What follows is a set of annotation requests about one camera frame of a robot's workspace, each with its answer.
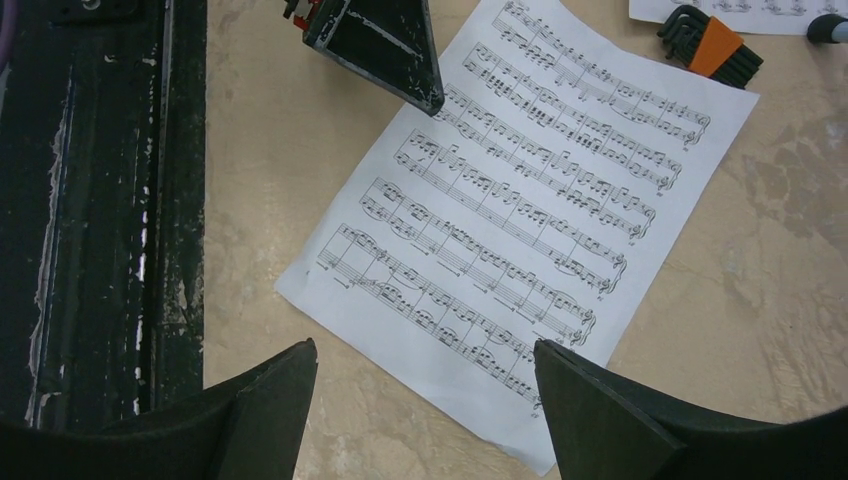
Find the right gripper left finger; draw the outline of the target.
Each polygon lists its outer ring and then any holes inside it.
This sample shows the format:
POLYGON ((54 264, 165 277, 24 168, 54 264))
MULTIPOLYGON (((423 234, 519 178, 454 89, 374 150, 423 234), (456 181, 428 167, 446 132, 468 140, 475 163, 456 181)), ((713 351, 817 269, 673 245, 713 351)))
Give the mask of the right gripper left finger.
POLYGON ((1 423, 4 479, 291 479, 317 376, 313 340, 95 434, 1 423))

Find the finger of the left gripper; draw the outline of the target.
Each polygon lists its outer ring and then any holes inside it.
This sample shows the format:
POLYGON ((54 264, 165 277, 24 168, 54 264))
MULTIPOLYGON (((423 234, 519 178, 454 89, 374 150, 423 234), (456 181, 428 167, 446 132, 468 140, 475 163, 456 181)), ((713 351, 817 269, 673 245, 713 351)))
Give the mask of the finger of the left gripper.
POLYGON ((444 86, 429 3, 322 0, 303 43, 429 116, 444 86))

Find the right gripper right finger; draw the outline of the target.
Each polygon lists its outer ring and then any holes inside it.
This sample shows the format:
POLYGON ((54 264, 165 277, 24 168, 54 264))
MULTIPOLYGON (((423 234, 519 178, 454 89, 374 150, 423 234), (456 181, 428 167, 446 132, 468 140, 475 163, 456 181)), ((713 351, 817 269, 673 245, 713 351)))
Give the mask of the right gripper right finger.
POLYGON ((552 340, 535 376, 564 479, 844 479, 847 410, 773 424, 710 410, 552 340))

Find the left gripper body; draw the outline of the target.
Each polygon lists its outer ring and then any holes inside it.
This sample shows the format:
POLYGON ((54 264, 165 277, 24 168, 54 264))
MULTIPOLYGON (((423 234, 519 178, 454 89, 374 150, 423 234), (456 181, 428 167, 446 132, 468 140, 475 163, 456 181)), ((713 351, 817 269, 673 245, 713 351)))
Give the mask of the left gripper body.
POLYGON ((322 0, 286 0, 283 16, 301 30, 311 25, 322 0))

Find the white sheet music page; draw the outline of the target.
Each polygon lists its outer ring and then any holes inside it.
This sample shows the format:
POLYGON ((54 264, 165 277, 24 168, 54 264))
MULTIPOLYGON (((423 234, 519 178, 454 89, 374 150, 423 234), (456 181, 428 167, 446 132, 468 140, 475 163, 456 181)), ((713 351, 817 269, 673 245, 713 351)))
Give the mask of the white sheet music page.
POLYGON ((737 33, 804 36, 818 16, 847 16, 846 0, 630 0, 629 18, 663 23, 679 6, 716 16, 737 33))
POLYGON ((293 306, 536 473, 549 339, 605 365, 753 92, 629 53, 558 1, 483 1, 276 282, 293 306))

